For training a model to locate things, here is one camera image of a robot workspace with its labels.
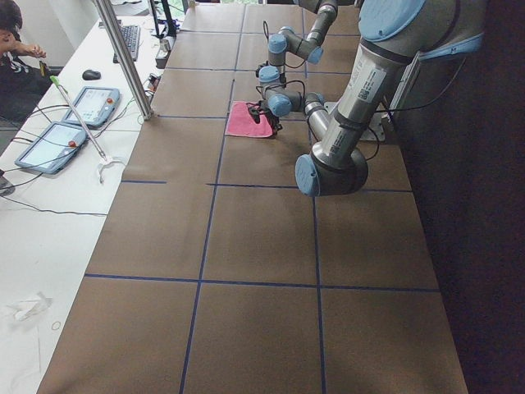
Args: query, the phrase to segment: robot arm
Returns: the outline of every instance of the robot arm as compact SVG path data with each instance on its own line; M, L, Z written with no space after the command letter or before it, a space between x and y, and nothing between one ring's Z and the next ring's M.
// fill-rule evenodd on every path
M311 9L307 3L299 5ZM329 114L319 94L308 94L300 106L320 140L296 163L300 190L311 196L359 190L367 180L368 166L356 145L399 69L416 53L427 60L476 51L485 8L486 0L366 0L359 14L362 38L354 69L336 109ZM308 37L319 32L324 39L327 28L320 25L327 23L324 16L318 17Z

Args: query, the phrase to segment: pink cloth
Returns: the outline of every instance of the pink cloth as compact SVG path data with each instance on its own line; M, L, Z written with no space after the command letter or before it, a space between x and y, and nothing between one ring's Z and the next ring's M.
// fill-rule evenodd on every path
M267 138L273 135L273 130L268 119L264 115L260 116L261 122L255 123L248 112L245 101L234 101L231 106L226 135L237 137Z

